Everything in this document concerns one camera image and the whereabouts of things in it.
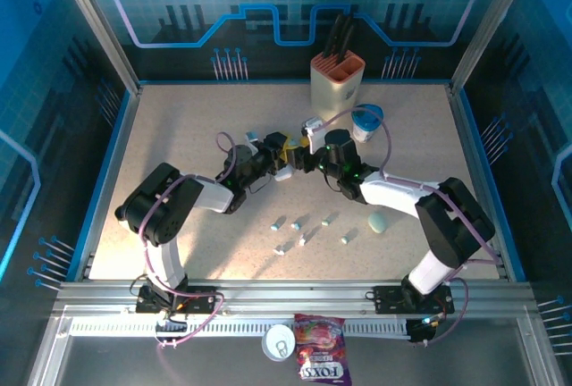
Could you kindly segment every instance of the knife block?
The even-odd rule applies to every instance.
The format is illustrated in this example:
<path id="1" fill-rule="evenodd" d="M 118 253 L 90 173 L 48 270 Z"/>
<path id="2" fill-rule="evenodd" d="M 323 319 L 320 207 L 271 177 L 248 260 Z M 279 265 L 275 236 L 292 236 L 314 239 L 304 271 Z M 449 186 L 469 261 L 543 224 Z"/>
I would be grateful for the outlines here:
<path id="1" fill-rule="evenodd" d="M 337 61 L 338 55 L 323 58 L 320 53 L 310 62 L 312 109 L 325 121 L 356 103 L 366 67 L 366 62 L 351 51 L 340 64 Z"/>

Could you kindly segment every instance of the glass panel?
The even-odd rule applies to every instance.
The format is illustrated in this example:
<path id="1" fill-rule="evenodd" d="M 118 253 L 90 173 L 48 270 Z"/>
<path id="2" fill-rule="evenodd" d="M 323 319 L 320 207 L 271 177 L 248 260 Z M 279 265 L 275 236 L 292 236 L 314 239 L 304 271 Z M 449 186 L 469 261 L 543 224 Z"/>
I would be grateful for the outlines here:
<path id="1" fill-rule="evenodd" d="M 15 385 L 28 379 L 124 87 L 73 0 L 0 9 L 0 360 L 2 384 Z M 66 246 L 39 244 L 52 236 Z"/>
<path id="2" fill-rule="evenodd" d="M 97 1 L 143 80 L 308 78 L 341 12 L 356 17 L 366 77 L 434 80 L 451 77 L 491 0 Z"/>
<path id="3" fill-rule="evenodd" d="M 541 302 L 563 293 L 568 304 L 571 1 L 515 0 L 466 86 L 527 279 Z"/>
<path id="4" fill-rule="evenodd" d="M 201 338 L 169 351 L 152 338 L 74 337 L 57 384 L 323 384 L 301 381 L 294 356 L 280 364 L 272 363 L 260 341 Z M 347 337 L 346 344 L 349 374 L 356 385 L 533 384 L 513 323 L 465 321 L 454 334 L 427 351 L 412 351 L 400 340 Z"/>

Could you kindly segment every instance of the mounting base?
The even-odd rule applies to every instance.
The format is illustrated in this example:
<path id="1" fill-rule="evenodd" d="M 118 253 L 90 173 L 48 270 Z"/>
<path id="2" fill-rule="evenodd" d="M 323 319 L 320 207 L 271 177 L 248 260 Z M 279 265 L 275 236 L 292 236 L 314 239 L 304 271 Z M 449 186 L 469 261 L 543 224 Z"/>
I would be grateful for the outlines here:
<path id="1" fill-rule="evenodd" d="M 179 289 L 191 294 L 210 294 L 216 292 L 214 286 L 188 286 L 186 289 Z M 148 285 L 143 285 L 139 289 L 135 313 L 159 313 L 161 310 L 170 310 L 173 314 L 188 315 L 210 315 L 215 310 L 216 297 L 199 297 L 188 299 L 177 297 L 172 306 L 167 306 L 164 299 L 160 298 Z"/>
<path id="2" fill-rule="evenodd" d="M 375 304 L 377 315 L 437 315 L 447 311 L 447 315 L 455 313 L 450 288 L 440 286 L 432 294 L 421 301 L 417 308 L 409 305 L 403 297 L 401 286 L 375 286 L 370 297 Z"/>

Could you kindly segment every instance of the enclosure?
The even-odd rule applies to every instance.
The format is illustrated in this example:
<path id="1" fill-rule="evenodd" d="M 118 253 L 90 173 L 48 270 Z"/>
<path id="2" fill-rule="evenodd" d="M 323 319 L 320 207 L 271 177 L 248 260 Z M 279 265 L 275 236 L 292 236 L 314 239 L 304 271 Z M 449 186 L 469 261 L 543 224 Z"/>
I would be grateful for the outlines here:
<path id="1" fill-rule="evenodd" d="M 260 348 L 294 313 L 346 319 L 355 384 L 570 382 L 572 0 L 0 4 L 3 384 L 305 384 Z M 356 105 L 379 105 L 391 135 L 385 170 L 465 182 L 502 263 L 467 263 L 469 299 L 450 285 L 447 323 L 468 301 L 462 322 L 412 347 L 406 322 L 423 316 L 379 315 L 365 295 L 424 257 L 419 220 L 347 200 L 319 172 L 264 178 L 237 212 L 194 209 L 182 225 L 189 283 L 224 302 L 195 339 L 161 349 L 130 293 L 145 252 L 115 210 L 160 163 L 223 172 L 219 131 L 299 138 L 315 115 L 310 62 L 340 14 L 354 21 L 348 54 L 366 63 Z M 378 131 L 357 152 L 379 166 L 389 146 Z"/>

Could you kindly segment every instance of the blue wall panel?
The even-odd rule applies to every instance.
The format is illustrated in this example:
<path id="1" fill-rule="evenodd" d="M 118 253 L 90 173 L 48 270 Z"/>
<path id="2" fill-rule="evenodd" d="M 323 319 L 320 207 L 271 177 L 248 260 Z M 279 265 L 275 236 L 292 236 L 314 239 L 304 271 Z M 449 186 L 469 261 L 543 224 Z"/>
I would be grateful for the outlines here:
<path id="1" fill-rule="evenodd" d="M 68 268 L 124 86 L 74 0 L 0 0 L 0 9 L 0 382 L 18 385 Z M 71 249 L 40 244 L 53 235 Z"/>
<path id="2" fill-rule="evenodd" d="M 571 3 L 515 0 L 466 86 L 540 300 L 572 298 Z"/>
<path id="3" fill-rule="evenodd" d="M 336 14 L 354 13 L 351 49 L 380 78 L 394 47 L 415 75 L 449 78 L 490 0 L 97 0 L 140 78 L 215 80 L 215 49 L 240 48 L 251 79 L 307 78 Z M 167 63 L 175 64 L 166 71 Z"/>

